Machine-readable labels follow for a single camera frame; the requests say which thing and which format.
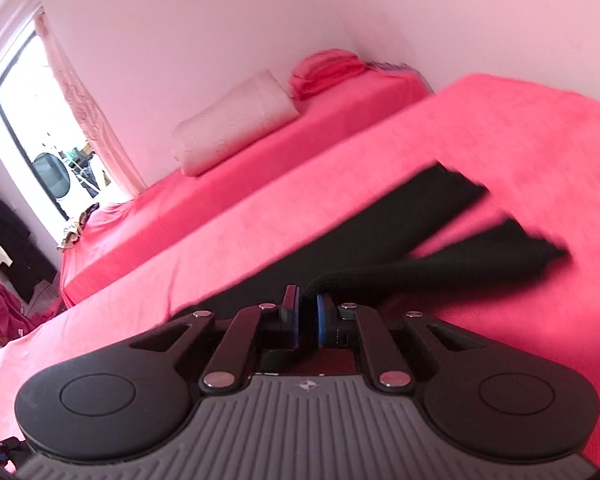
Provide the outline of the bright window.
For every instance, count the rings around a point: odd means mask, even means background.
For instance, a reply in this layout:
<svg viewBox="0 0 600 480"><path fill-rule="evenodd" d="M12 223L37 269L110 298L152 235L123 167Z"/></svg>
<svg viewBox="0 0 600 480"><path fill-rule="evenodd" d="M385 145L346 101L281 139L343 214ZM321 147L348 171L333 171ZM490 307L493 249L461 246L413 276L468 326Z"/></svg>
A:
<svg viewBox="0 0 600 480"><path fill-rule="evenodd" d="M32 21L0 51L0 159L54 240L88 206L131 198L73 117Z"/></svg>

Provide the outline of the magenta clothes pile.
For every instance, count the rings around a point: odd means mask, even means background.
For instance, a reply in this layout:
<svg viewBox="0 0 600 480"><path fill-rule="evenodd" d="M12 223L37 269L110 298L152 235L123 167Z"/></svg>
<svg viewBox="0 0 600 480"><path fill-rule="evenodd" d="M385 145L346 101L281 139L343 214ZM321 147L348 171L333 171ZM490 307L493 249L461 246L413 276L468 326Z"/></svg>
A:
<svg viewBox="0 0 600 480"><path fill-rule="evenodd" d="M56 298L43 312L27 316L22 312L22 304L0 282L0 349L9 341L32 333L38 326L50 321L64 308L61 298Z"/></svg>

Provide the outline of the folded red blanket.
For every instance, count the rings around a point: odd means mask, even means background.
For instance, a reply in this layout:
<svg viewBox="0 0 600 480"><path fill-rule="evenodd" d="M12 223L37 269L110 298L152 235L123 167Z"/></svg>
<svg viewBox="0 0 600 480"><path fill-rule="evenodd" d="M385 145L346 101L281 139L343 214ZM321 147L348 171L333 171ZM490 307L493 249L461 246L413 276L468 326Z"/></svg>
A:
<svg viewBox="0 0 600 480"><path fill-rule="evenodd" d="M303 101L347 79L360 76L366 70L366 64L355 53L343 49L328 49L302 60L291 71L288 84L292 97Z"/></svg>

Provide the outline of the near red bed cover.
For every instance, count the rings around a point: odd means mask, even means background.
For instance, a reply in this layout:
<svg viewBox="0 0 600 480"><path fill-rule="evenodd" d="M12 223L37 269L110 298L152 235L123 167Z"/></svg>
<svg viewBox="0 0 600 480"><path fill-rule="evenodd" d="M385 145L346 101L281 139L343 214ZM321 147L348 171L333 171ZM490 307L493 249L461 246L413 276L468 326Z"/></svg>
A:
<svg viewBox="0 0 600 480"><path fill-rule="evenodd" d="M425 296L445 320L568 365L600 395L600 102L518 80L468 76L336 145L32 334L0 350L0 440L45 367L163 323L355 214L430 162L488 196L425 244L436 250L500 212L565 243L569 262L495 295ZM600 421L588 447L600 463Z"/></svg>

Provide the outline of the black pants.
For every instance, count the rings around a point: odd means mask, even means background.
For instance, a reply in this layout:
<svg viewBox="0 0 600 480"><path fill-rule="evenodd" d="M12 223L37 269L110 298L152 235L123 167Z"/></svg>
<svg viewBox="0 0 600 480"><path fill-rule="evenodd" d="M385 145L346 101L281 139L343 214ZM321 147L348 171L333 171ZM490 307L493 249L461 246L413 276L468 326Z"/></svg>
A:
<svg viewBox="0 0 600 480"><path fill-rule="evenodd" d="M208 310L227 320L242 308L279 300L289 285L300 289L303 314L314 312L321 295L379 307L402 292L536 278L568 257L567 248L528 233L512 217L412 257L488 193L483 184L435 162L339 226L182 312Z"/></svg>

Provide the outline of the tan cloth on bed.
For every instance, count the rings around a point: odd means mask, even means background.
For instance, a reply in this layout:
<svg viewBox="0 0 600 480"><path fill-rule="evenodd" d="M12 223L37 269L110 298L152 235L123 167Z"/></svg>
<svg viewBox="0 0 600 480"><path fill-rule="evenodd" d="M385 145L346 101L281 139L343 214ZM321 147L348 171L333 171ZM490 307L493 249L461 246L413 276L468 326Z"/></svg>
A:
<svg viewBox="0 0 600 480"><path fill-rule="evenodd" d="M99 208L99 203L94 203L88 206L78 216L68 220L62 232L62 237L57 244L58 252L65 252L73 248L76 243L79 243L82 233L90 220L91 215Z"/></svg>

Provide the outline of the pink curtain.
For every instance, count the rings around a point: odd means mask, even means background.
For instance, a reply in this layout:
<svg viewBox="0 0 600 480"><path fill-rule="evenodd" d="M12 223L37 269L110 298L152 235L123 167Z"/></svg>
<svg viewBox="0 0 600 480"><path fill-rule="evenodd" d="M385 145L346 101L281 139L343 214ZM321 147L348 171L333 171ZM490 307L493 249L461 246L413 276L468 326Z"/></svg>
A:
<svg viewBox="0 0 600 480"><path fill-rule="evenodd" d="M102 161L110 177L126 194L132 197L140 195L146 190L143 178L122 148L104 112L76 73L50 28L43 8L35 11L33 23L61 93L91 148Z"/></svg>

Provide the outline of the far red bed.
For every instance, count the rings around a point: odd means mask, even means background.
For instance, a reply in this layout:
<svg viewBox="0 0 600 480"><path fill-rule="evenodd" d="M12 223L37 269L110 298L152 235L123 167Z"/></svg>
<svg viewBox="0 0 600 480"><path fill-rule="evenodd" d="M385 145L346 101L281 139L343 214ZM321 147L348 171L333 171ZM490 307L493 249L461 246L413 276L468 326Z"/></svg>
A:
<svg viewBox="0 0 600 480"><path fill-rule="evenodd" d="M62 256L60 293L73 307L248 195L349 136L430 95L414 70L359 68L294 76L298 119L200 177L174 171L134 200L92 213Z"/></svg>

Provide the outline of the hanging dark clothes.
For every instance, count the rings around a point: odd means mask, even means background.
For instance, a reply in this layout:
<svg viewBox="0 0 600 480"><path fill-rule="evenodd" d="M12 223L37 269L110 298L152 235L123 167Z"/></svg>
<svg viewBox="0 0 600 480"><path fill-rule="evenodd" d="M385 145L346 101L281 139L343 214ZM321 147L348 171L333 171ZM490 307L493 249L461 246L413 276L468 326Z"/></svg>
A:
<svg viewBox="0 0 600 480"><path fill-rule="evenodd" d="M38 284L53 283L57 274L30 235L24 222L0 199L0 246L12 260L1 263L0 270L25 302L32 300Z"/></svg>

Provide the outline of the beige rolled pillow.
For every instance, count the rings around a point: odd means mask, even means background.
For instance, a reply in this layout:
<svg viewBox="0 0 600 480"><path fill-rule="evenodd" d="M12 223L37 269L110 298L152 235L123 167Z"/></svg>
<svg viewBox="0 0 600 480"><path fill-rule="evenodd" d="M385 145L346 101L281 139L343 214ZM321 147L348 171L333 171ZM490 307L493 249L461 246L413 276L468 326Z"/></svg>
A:
<svg viewBox="0 0 600 480"><path fill-rule="evenodd" d="M173 131L173 155L187 177L199 177L300 116L268 70L225 93Z"/></svg>

